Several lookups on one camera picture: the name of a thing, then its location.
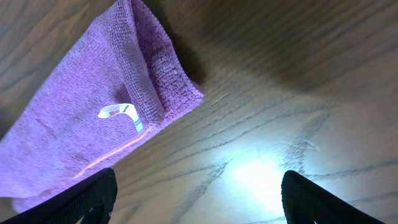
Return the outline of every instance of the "wood grain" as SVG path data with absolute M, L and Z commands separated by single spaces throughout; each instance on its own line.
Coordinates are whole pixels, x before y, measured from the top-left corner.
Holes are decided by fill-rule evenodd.
M 114 167 L 111 223 L 284 223 L 287 169 L 398 221 L 397 1 L 145 2 L 206 98 Z M 110 4 L 0 1 L 0 134 Z

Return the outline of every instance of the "towel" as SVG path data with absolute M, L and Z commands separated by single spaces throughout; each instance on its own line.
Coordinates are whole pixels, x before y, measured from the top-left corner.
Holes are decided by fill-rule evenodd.
M 114 165 L 203 97 L 144 3 L 118 0 L 2 139 L 0 197 L 18 212 L 32 208 Z

